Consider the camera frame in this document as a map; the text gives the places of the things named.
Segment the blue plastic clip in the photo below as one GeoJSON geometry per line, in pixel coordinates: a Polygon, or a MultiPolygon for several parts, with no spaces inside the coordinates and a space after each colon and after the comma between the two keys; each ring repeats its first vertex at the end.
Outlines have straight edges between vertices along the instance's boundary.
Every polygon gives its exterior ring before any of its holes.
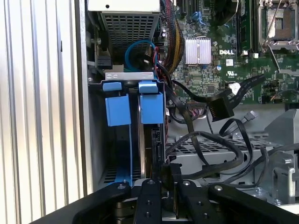
{"type": "Polygon", "coordinates": [[[103,84],[103,91],[117,91],[121,90],[121,83],[116,82],[116,83],[104,83],[103,84]]]}
{"type": "Polygon", "coordinates": [[[139,93],[158,93],[157,83],[152,81],[141,81],[138,84],[139,93]]]}
{"type": "Polygon", "coordinates": [[[106,98],[108,126],[131,124],[131,113],[128,94],[123,97],[106,98]]]}
{"type": "Polygon", "coordinates": [[[142,124],[164,123],[163,101],[164,97],[162,93],[140,96],[142,124]]]}

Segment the dell logo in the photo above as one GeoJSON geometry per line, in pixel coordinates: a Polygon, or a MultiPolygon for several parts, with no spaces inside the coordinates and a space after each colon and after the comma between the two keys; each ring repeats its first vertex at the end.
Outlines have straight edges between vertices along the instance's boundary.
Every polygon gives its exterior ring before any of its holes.
{"type": "Polygon", "coordinates": [[[219,50],[220,55],[234,55],[233,50],[219,50]]]}

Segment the heatsink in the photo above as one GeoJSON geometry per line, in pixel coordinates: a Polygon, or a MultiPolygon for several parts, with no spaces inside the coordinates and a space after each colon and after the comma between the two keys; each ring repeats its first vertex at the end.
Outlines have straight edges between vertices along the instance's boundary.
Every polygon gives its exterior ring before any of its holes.
{"type": "MultiPolygon", "coordinates": [[[[99,12],[113,53],[118,55],[138,40],[151,40],[160,15],[160,0],[89,0],[87,6],[89,11],[99,12]]],[[[134,51],[144,53],[147,46],[140,44],[134,51]]]]}
{"type": "Polygon", "coordinates": [[[185,38],[185,64],[210,64],[212,62],[210,38],[185,38]]]}

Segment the cpu socket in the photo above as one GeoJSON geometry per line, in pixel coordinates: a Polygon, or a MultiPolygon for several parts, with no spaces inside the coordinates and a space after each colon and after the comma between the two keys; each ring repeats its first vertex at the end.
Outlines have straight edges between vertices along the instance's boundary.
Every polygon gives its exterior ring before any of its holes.
{"type": "Polygon", "coordinates": [[[272,50],[299,50],[297,0],[282,0],[280,6],[279,2],[263,0],[260,3],[258,29],[262,50],[266,51],[268,47],[272,50]]]}

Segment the motherboard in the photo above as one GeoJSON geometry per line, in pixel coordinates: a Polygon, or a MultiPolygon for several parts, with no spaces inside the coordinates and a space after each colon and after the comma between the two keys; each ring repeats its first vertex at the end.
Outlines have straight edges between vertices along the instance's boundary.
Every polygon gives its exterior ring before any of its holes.
{"type": "MultiPolygon", "coordinates": [[[[192,41],[198,39],[209,41],[210,62],[192,61],[192,50],[186,47],[183,60],[173,72],[173,79],[196,95],[211,96],[229,84],[264,74],[266,81],[251,89],[242,104],[298,102],[299,96],[295,92],[299,88],[297,1],[283,0],[278,10],[273,5],[266,10],[261,5],[266,2],[277,5],[281,1],[239,0],[237,13],[221,26],[215,25],[216,0],[195,1],[195,12],[194,5],[192,10],[188,8],[193,1],[175,1],[176,16],[186,45],[190,43],[192,46],[192,41]],[[291,9],[286,8],[286,2],[293,3],[291,9]]],[[[202,59],[209,60],[208,57],[203,54],[202,59]]],[[[178,86],[175,91],[181,101],[190,100],[178,86]]]]}

